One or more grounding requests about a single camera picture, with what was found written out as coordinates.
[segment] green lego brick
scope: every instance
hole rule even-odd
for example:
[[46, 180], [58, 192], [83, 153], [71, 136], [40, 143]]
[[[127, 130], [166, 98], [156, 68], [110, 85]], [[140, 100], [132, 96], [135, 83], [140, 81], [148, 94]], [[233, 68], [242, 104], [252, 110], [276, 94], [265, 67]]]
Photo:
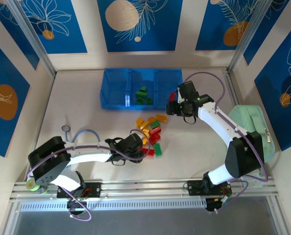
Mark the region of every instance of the green lego brick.
[[146, 104], [153, 105], [152, 99], [151, 98], [146, 98]]
[[155, 143], [153, 145], [153, 147], [154, 147], [156, 157], [161, 157], [163, 155], [163, 153], [161, 152], [161, 148], [160, 148], [159, 143]]
[[156, 128], [156, 127], [158, 127], [158, 126], [160, 126], [159, 121], [154, 121], [154, 122], [151, 123], [151, 127], [152, 127], [153, 129]]
[[143, 104], [143, 99], [142, 98], [138, 98], [136, 100], [136, 104]]
[[136, 97], [146, 98], [147, 97], [147, 93], [146, 92], [136, 92]]
[[141, 91], [141, 92], [146, 92], [146, 87], [141, 87], [141, 88], [140, 88], [140, 91]]

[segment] orange circle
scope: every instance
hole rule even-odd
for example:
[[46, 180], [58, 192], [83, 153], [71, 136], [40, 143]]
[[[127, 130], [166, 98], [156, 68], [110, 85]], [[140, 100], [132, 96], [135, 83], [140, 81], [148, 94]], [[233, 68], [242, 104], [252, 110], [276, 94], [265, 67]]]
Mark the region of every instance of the orange circle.
[[14, 118], [18, 107], [18, 100], [15, 90], [9, 85], [0, 85], [0, 118], [11, 120]]
[[290, 95], [287, 94], [287, 93], [283, 93], [281, 96], [280, 96], [280, 104], [281, 106], [283, 107], [288, 107], [289, 104], [290, 104]]
[[49, 31], [49, 30], [44, 30], [42, 32], [43, 37], [45, 37], [46, 39], [52, 40], [54, 38], [54, 33]]
[[240, 42], [243, 33], [248, 25], [247, 21], [242, 21], [237, 25], [230, 27], [224, 34], [224, 44], [226, 46], [237, 46]]

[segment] red lego brick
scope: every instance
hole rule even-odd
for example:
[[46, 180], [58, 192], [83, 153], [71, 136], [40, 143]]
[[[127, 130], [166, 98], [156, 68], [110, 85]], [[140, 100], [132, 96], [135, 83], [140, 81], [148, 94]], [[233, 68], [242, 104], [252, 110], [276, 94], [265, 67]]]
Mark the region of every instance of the red lego brick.
[[[143, 152], [144, 154], [146, 154], [147, 151], [148, 151], [147, 148], [142, 148], [142, 152]], [[147, 156], [149, 156], [149, 157], [153, 157], [153, 156], [154, 156], [154, 150], [153, 150], [153, 149], [150, 149], [150, 152], [149, 152], [149, 154], [148, 154]]]
[[175, 100], [175, 93], [172, 92], [171, 95], [170, 95], [170, 98], [169, 98], [169, 101], [174, 101]]
[[151, 135], [150, 137], [151, 145], [155, 144], [158, 140], [160, 140], [160, 135], [158, 133]]
[[152, 131], [150, 131], [150, 135], [153, 135], [153, 134], [159, 133], [159, 132], [161, 132], [161, 127], [160, 126], [154, 128]]

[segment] mint green bag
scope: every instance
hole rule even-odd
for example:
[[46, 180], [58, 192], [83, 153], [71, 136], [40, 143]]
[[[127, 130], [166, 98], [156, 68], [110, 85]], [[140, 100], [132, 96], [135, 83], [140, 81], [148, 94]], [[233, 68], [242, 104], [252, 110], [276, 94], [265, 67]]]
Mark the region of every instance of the mint green bag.
[[263, 111], [258, 105], [237, 105], [229, 117], [249, 132], [257, 131], [262, 136], [265, 163], [275, 154], [274, 142], [270, 136]]

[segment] lego brick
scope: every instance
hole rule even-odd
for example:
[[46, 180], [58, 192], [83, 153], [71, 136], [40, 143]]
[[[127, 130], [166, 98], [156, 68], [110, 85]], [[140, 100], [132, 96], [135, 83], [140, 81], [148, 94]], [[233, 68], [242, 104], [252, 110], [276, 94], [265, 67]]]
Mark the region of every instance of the lego brick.
[[155, 151], [156, 157], [161, 157], [163, 155], [163, 153], [161, 151], [160, 144], [155, 143], [153, 146], [154, 146], [154, 151]]
[[146, 144], [147, 144], [147, 139], [146, 139], [146, 138], [143, 138], [143, 140], [142, 140], [142, 144], [143, 144], [143, 145], [146, 145]]
[[142, 98], [138, 98], [136, 100], [136, 104], [143, 104], [143, 99]]
[[146, 98], [146, 104], [147, 105], [153, 105], [152, 99], [151, 98]]
[[155, 144], [158, 140], [160, 140], [160, 135], [158, 133], [150, 136], [150, 144]]
[[140, 129], [143, 130], [145, 127], [147, 127], [150, 123], [148, 121], [145, 121], [143, 122], [141, 125], [140, 125]]
[[140, 88], [140, 91], [141, 91], [141, 92], [146, 92], [146, 87], [141, 87], [141, 88]]
[[[144, 154], [146, 154], [147, 153], [147, 151], [148, 151], [148, 148], [142, 148], [142, 152], [144, 153]], [[154, 156], [154, 149], [150, 149], [150, 152], [149, 152], [149, 154], [147, 155], [147, 156], [149, 156], [149, 157], [153, 157]]]
[[159, 114], [157, 114], [156, 115], [156, 120], [162, 121], [162, 122], [167, 122], [168, 121], [168, 117], [165, 116], [165, 115], [159, 115]]
[[152, 131], [150, 131], [150, 135], [153, 135], [153, 134], [159, 133], [159, 132], [161, 132], [161, 127], [160, 126], [154, 128]]
[[176, 96], [176, 93], [172, 92], [170, 97], [169, 97], [169, 102], [174, 101], [175, 100], [175, 96]]
[[152, 127], [153, 129], [156, 128], [156, 127], [158, 127], [158, 126], [160, 126], [159, 121], [154, 121], [154, 122], [151, 123], [151, 127]]
[[149, 123], [152, 123], [152, 122], [155, 122], [156, 119], [155, 119], [154, 117], [150, 117], [150, 118], [148, 119], [148, 121], [149, 121]]
[[142, 119], [142, 118], [138, 118], [137, 119], [137, 121], [135, 122], [135, 125], [137, 126], [137, 127], [140, 127], [140, 125], [142, 124], [144, 122], [144, 120]]
[[146, 92], [136, 92], [136, 97], [146, 98], [147, 97], [147, 93]]

